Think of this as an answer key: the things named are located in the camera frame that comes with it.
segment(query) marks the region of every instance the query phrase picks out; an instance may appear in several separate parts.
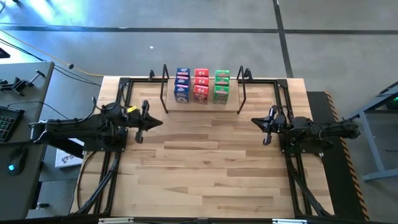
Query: concrete floor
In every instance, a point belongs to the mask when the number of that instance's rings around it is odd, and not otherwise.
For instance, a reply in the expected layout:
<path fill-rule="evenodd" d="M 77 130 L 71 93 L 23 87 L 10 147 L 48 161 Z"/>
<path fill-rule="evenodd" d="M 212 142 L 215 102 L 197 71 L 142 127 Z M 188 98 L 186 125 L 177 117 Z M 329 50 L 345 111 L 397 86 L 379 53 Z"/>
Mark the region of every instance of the concrete floor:
<path fill-rule="evenodd" d="M 0 22 L 25 25 L 96 27 L 194 27 L 276 29 L 272 0 L 21 0 L 4 1 Z M 285 29 L 398 29 L 398 2 L 393 0 L 279 0 Z M 286 77 L 278 34 L 103 33 L 10 31 L 38 48 L 84 70 L 110 75 L 160 74 L 162 64 L 228 68 L 242 64 L 255 77 Z M 308 91 L 329 91 L 339 116 L 364 105 L 380 90 L 397 81 L 396 35 L 286 35 L 293 75 L 304 78 Z M 0 38 L 26 46 L 4 34 Z M 33 62 L 34 58 L 1 46 L 12 56 L 0 63 Z M 51 60 L 29 49 L 44 59 Z M 100 88 L 71 80 L 54 71 L 46 103 L 68 117 L 82 117 L 91 109 L 90 98 Z M 86 77 L 101 83 L 101 78 Z M 71 95 L 74 103 L 62 98 Z M 42 118 L 58 118 L 45 110 Z M 363 136 L 349 141 L 357 176 L 376 167 Z M 54 154 L 46 155 L 40 179 L 50 181 L 40 198 L 62 185 L 72 196 L 78 167 L 52 168 Z M 360 180 L 371 220 L 398 220 L 398 178 L 364 183 Z M 66 214 L 70 201 L 47 213 Z"/>

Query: red box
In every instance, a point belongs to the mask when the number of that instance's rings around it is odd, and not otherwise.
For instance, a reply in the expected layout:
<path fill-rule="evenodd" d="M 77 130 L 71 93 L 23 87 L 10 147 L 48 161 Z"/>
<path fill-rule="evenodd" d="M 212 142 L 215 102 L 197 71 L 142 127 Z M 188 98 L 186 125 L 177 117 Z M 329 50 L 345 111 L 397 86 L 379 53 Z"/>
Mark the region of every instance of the red box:
<path fill-rule="evenodd" d="M 193 101 L 200 104 L 207 104 L 209 88 L 207 86 L 195 85 L 193 87 Z"/>
<path fill-rule="evenodd" d="M 209 86 L 209 78 L 207 78 L 207 77 L 195 77 L 195 85 Z"/>
<path fill-rule="evenodd" d="M 209 70 L 207 68 L 195 68 L 195 76 L 209 77 Z"/>

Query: wooden table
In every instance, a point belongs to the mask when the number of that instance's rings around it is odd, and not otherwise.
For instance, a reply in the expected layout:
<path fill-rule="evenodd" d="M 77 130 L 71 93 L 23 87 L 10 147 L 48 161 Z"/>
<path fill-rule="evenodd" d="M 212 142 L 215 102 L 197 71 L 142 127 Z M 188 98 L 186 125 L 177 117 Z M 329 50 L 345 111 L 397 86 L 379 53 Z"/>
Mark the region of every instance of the wooden table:
<path fill-rule="evenodd" d="M 294 115 L 311 118 L 304 80 L 287 81 Z M 104 77 L 99 105 L 115 100 L 118 83 L 119 77 Z M 279 140 L 274 135 L 272 144 L 263 146 L 264 134 L 250 121 L 266 116 L 275 104 L 274 87 L 246 84 L 246 93 L 241 114 L 166 114 L 159 99 L 160 83 L 135 83 L 131 104 L 141 106 L 143 100 L 148 100 L 150 115 L 164 124 L 144 133 L 143 144 L 134 141 L 134 129 L 129 131 L 112 216 L 293 218 Z M 97 153 L 84 171 L 82 203 L 98 185 L 103 156 L 103 152 Z M 303 154 L 303 164 L 308 188 L 333 213 L 321 160 L 313 154 Z M 304 211 L 300 192 L 299 200 Z M 71 212 L 74 211 L 76 199 Z"/>

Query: cereal box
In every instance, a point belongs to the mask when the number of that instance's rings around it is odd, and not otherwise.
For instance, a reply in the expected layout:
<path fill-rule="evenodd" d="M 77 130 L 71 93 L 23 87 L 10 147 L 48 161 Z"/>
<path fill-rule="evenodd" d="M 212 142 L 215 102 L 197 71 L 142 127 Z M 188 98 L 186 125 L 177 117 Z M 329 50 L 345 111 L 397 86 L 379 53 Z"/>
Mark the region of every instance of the cereal box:
<path fill-rule="evenodd" d="M 195 85 L 209 86 L 209 78 L 195 77 Z"/>
<path fill-rule="evenodd" d="M 188 76 L 177 76 L 177 77 L 175 77 L 174 84 L 175 85 L 181 84 L 181 85 L 189 86 L 190 85 L 189 81 L 190 81 L 190 78 Z"/>
<path fill-rule="evenodd" d="M 177 103 L 189 103 L 189 86 L 177 84 L 174 88 L 174 96 Z"/>
<path fill-rule="evenodd" d="M 190 76 L 190 72 L 191 72 L 190 68 L 178 68 L 177 74 L 175 74 L 175 76 L 179 76 L 179 75 Z"/>
<path fill-rule="evenodd" d="M 228 86 L 214 86 L 213 103 L 226 104 L 228 101 Z"/>
<path fill-rule="evenodd" d="M 216 77 L 229 77 L 229 70 L 216 70 Z"/>
<path fill-rule="evenodd" d="M 216 77 L 214 80 L 215 85 L 229 86 L 229 77 Z"/>
<path fill-rule="evenodd" d="M 195 68 L 195 76 L 209 77 L 209 70 L 207 68 Z"/>
<path fill-rule="evenodd" d="M 194 102 L 207 104 L 208 96 L 209 96 L 209 88 L 207 86 L 195 85 L 193 87 Z"/>

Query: blue box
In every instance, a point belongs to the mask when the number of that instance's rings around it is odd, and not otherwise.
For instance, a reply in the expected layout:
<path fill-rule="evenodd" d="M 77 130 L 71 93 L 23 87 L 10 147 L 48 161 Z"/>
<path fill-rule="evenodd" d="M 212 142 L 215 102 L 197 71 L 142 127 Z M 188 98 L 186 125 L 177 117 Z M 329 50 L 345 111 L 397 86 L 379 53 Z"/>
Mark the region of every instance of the blue box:
<path fill-rule="evenodd" d="M 177 103 L 189 103 L 189 86 L 177 84 L 174 88 L 174 96 Z"/>
<path fill-rule="evenodd" d="M 190 68 L 178 68 L 177 69 L 177 73 L 175 74 L 175 76 L 179 76 L 179 75 L 184 75 L 184 76 L 190 76 L 190 72 L 191 69 Z"/>
<path fill-rule="evenodd" d="M 190 77 L 188 76 L 177 76 L 175 77 L 174 85 L 181 84 L 190 86 Z"/>

